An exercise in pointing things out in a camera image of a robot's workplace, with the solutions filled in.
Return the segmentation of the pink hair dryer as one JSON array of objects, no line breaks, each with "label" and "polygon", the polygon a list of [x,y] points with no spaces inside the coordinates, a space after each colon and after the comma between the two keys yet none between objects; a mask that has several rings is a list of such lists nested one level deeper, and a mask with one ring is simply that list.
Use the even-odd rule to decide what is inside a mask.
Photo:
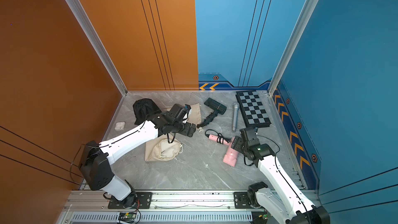
[{"label": "pink hair dryer", "polygon": [[225,154],[222,161],[231,167],[235,167],[238,159],[238,152],[232,148],[235,138],[227,138],[222,133],[212,129],[206,130],[205,136],[209,140],[214,141],[224,147]]}]

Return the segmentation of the black drawstring pouch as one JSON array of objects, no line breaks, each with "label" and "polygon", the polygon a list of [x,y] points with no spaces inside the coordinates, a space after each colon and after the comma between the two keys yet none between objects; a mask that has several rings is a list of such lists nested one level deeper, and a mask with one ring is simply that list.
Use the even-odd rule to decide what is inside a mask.
[{"label": "black drawstring pouch", "polygon": [[161,113],[160,108],[152,99],[140,99],[133,104],[135,125],[142,124],[148,117]]}]

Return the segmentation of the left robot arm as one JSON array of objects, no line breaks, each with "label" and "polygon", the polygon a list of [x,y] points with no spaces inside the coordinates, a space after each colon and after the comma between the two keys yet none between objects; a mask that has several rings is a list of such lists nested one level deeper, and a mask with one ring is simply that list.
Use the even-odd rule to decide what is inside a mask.
[{"label": "left robot arm", "polygon": [[188,113],[174,117],[169,112],[155,114],[136,128],[100,144],[91,141],[84,145],[79,170],[93,191],[102,190],[109,200],[124,208],[137,207],[138,196],[132,185],[116,176],[112,164],[142,144],[154,140],[160,134],[179,133],[193,137],[196,125],[187,122]]}]

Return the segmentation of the black hair dryer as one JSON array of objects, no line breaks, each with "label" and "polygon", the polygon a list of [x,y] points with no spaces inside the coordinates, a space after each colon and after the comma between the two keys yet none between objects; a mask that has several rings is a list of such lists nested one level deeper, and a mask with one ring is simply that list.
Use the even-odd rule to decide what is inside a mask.
[{"label": "black hair dryer", "polygon": [[197,125],[198,129],[209,125],[218,115],[223,115],[227,110],[226,106],[210,97],[204,102],[204,104],[211,108],[213,112],[208,115],[203,122]]}]

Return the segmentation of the folded checkered chess board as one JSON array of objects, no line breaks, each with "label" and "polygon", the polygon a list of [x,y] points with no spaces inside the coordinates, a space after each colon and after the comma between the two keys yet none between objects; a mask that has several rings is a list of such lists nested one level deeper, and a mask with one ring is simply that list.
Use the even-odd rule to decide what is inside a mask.
[{"label": "folded checkered chess board", "polygon": [[257,91],[238,91],[236,99],[247,128],[267,128],[271,121]]}]

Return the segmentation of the grey microphone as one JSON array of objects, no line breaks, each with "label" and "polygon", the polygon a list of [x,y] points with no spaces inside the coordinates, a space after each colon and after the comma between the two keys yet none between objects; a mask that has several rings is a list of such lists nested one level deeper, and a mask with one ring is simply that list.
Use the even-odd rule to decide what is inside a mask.
[{"label": "grey microphone", "polygon": [[232,120],[232,131],[236,132],[237,130],[237,123],[238,123],[238,113],[239,113],[239,103],[233,103],[233,120]]}]

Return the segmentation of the white earbuds case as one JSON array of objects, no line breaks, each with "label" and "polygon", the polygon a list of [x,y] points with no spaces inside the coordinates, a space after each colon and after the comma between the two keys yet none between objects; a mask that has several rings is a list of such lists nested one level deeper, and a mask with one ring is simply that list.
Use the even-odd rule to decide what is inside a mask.
[{"label": "white earbuds case", "polygon": [[124,127],[125,127],[125,122],[124,121],[123,122],[117,122],[115,124],[115,130],[116,131],[121,131],[121,130],[124,129]]}]

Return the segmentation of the right green circuit board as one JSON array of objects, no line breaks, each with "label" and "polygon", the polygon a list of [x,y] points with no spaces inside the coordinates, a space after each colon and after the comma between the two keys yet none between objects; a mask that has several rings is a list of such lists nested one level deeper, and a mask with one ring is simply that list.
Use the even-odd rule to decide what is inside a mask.
[{"label": "right green circuit board", "polygon": [[260,212],[252,212],[251,224],[267,224],[268,214]]}]

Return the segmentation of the green circuit board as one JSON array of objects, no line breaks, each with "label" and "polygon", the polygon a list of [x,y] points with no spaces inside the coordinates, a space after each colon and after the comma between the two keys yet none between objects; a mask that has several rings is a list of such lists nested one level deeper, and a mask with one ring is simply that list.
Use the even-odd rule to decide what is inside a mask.
[{"label": "green circuit board", "polygon": [[268,214],[260,212],[252,212],[251,224],[267,224]]},{"label": "green circuit board", "polygon": [[119,224],[134,224],[138,221],[136,212],[121,212],[118,216]]}]

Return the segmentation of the left green circuit board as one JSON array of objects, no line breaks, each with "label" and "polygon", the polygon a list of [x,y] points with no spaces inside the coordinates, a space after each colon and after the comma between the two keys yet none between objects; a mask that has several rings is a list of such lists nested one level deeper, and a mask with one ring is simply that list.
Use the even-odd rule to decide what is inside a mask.
[{"label": "left green circuit board", "polygon": [[119,224],[134,224],[138,221],[136,212],[121,212],[118,216]]}]

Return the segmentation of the beige printed drawstring pouch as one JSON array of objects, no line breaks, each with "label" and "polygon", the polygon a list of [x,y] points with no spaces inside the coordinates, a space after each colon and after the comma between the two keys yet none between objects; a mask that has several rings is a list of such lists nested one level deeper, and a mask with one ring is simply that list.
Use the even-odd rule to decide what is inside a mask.
[{"label": "beige printed drawstring pouch", "polygon": [[[195,125],[198,125],[201,122],[200,105],[198,103],[198,104],[194,104],[194,105],[190,105],[190,106],[191,106],[191,113],[189,115],[188,120],[184,121],[184,122],[189,122],[189,123],[193,123]],[[169,115],[169,111],[166,113],[166,117],[169,119],[169,121],[172,122],[171,116]]]}]

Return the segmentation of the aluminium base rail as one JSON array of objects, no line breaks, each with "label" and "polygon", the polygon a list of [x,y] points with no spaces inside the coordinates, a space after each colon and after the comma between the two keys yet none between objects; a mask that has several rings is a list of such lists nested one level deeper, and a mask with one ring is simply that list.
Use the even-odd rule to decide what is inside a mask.
[{"label": "aluminium base rail", "polygon": [[[312,190],[305,194],[321,206]],[[263,208],[248,203],[247,191],[239,190],[139,190],[137,207],[124,208],[102,191],[72,191],[58,224],[118,224],[121,212],[136,212],[135,224],[221,224],[252,221],[252,212],[268,214],[268,224],[279,224]]]}]

